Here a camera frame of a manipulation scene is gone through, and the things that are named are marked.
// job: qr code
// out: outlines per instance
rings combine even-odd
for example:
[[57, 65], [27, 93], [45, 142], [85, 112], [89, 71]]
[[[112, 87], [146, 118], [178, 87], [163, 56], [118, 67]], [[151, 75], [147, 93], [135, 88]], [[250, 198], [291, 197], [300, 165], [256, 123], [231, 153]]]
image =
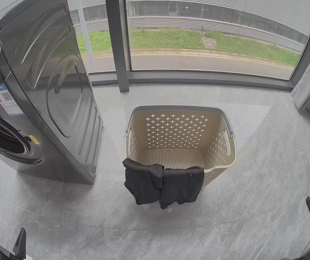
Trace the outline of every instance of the qr code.
[[5, 101], [13, 100], [13, 98], [10, 96], [9, 92], [2, 93], [2, 96], [4, 97]]

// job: black cloth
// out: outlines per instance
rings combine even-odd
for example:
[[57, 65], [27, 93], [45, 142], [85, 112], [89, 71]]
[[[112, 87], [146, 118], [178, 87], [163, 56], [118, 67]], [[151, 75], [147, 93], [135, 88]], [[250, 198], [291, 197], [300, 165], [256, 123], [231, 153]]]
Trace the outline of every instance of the black cloth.
[[166, 168], [160, 196], [161, 209], [165, 209], [173, 202], [178, 202], [178, 204], [195, 202], [202, 189], [203, 181], [204, 169], [202, 167]]
[[123, 161], [125, 187], [135, 197], [136, 204], [148, 204], [160, 199], [164, 167], [159, 164], [145, 166], [129, 158]]

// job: basket rim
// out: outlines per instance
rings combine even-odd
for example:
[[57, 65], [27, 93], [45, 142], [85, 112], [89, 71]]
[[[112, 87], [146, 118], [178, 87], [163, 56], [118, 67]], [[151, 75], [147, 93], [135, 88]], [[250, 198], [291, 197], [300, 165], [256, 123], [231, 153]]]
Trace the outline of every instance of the basket rim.
[[209, 111], [209, 112], [216, 112], [222, 115], [223, 119], [226, 122], [229, 134], [233, 134], [233, 128], [230, 122], [230, 119], [226, 112], [220, 107], [210, 107], [210, 106], [193, 106], [193, 105], [144, 105], [144, 106], [137, 106], [133, 108], [131, 114], [129, 115], [128, 122], [126, 123], [125, 130], [124, 130], [124, 137], [129, 130], [131, 119], [133, 115], [142, 110], [195, 110], [195, 111]]

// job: building window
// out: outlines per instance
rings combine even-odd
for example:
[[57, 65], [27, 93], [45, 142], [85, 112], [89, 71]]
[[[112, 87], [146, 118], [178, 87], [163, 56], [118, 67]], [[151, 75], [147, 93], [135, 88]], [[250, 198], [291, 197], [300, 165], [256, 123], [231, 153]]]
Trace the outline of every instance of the building window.
[[233, 13], [232, 23], [241, 24], [243, 18], [243, 12], [235, 10]]
[[290, 39], [297, 41], [297, 42], [300, 42], [301, 37], [302, 37], [302, 33], [298, 32], [296, 30], [292, 30]]
[[232, 22], [233, 10], [223, 8], [220, 6], [214, 6], [213, 20]]
[[171, 1], [168, 9], [169, 16], [178, 16], [179, 2]]
[[292, 33], [292, 28], [287, 27], [286, 25], [281, 24], [279, 29], [279, 35], [283, 37], [290, 38]]
[[250, 26], [250, 20], [251, 20], [251, 14], [244, 12], [241, 24], [244, 26]]
[[99, 19], [106, 20], [107, 19], [107, 9], [106, 4], [98, 5], [97, 10], [99, 12]]
[[88, 14], [89, 14], [89, 20], [98, 20], [99, 19], [99, 13], [97, 10], [97, 6], [90, 6], [87, 8]]
[[213, 5], [204, 4], [204, 6], [203, 6], [203, 18], [207, 19], [207, 20], [212, 20], [213, 19], [213, 11], [214, 11]]
[[142, 1], [140, 6], [143, 8], [143, 15], [156, 15], [156, 2], [155, 1]]
[[70, 15], [71, 15], [71, 20], [72, 20], [73, 24], [79, 24], [80, 23], [78, 10], [70, 11]]
[[156, 15], [158, 16], [168, 15], [168, 1], [156, 1]]
[[280, 23], [273, 20], [267, 20], [265, 30], [274, 34], [278, 34], [280, 29]]
[[[107, 19], [105, 4], [83, 8], [83, 13], [85, 21]], [[80, 23], [78, 10], [70, 11], [70, 15], [73, 24]], [[207, 4], [176, 1], [133, 1], [128, 4], [128, 15], [185, 16], [226, 21], [265, 30], [301, 44], [306, 44], [308, 41], [306, 35], [276, 21], [248, 12]]]
[[202, 4], [180, 2], [179, 3], [179, 16], [197, 17], [201, 18]]
[[300, 43], [301, 44], [306, 44], [307, 43], [307, 41], [308, 41], [308, 37], [306, 36], [306, 35], [303, 35], [302, 34], [302, 37], [300, 38]]

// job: energy label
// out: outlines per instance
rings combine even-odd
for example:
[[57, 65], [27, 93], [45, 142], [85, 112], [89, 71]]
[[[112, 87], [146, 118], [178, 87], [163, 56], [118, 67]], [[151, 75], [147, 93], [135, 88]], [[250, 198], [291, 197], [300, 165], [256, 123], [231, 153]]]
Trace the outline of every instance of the energy label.
[[24, 115], [5, 84], [0, 84], [0, 104], [9, 115]]

